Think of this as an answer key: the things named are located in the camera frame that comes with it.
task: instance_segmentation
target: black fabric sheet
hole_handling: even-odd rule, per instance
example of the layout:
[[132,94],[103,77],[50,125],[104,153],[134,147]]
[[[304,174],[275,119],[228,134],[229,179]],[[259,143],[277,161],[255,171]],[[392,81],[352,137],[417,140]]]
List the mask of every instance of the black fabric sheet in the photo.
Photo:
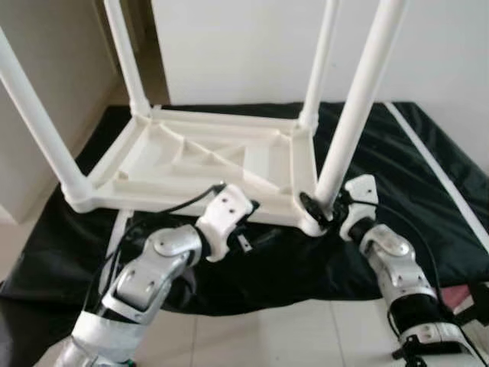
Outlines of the black fabric sheet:
[[[301,107],[299,103],[291,103],[171,108],[296,118]],[[323,103],[319,110],[319,128],[314,138],[318,172],[342,107],[341,103]],[[416,105],[397,103],[397,108],[464,195],[483,226],[489,229],[488,178]],[[83,173],[91,171],[129,117],[127,107],[107,109],[77,159]],[[381,104],[372,109],[347,179],[364,173],[376,177],[380,202],[401,212],[425,236],[436,258],[442,285],[489,281],[489,255],[423,157]],[[88,283],[105,256],[116,213],[98,209],[77,214],[65,203],[58,187],[0,289],[2,310],[8,305],[15,312],[12,307],[15,300],[65,307],[70,316],[64,319],[60,329],[53,326],[57,332],[51,333],[49,342],[60,339],[63,331],[67,335],[73,323],[65,321],[75,320],[79,312]],[[418,262],[433,282],[428,255],[416,233],[382,209],[377,214],[379,221],[413,243]],[[172,216],[162,219],[154,228],[188,222],[195,222],[195,218]],[[136,248],[132,253],[137,253],[144,236],[152,229],[138,233],[139,238],[126,247]],[[233,252],[215,264],[201,261],[174,282],[164,308],[217,316],[279,307],[310,298],[368,300],[381,296],[368,263],[354,245],[344,243],[333,231],[311,239],[298,229],[252,223],[245,235],[255,247],[252,252],[246,255]],[[19,315],[23,310],[20,304]],[[48,317],[33,310],[32,313],[40,320]],[[23,327],[33,334],[39,333],[41,339],[45,337],[40,336],[42,332],[38,329],[22,323],[4,327],[2,343],[16,346],[17,354],[28,350],[28,341],[19,339],[18,332],[11,330]]]

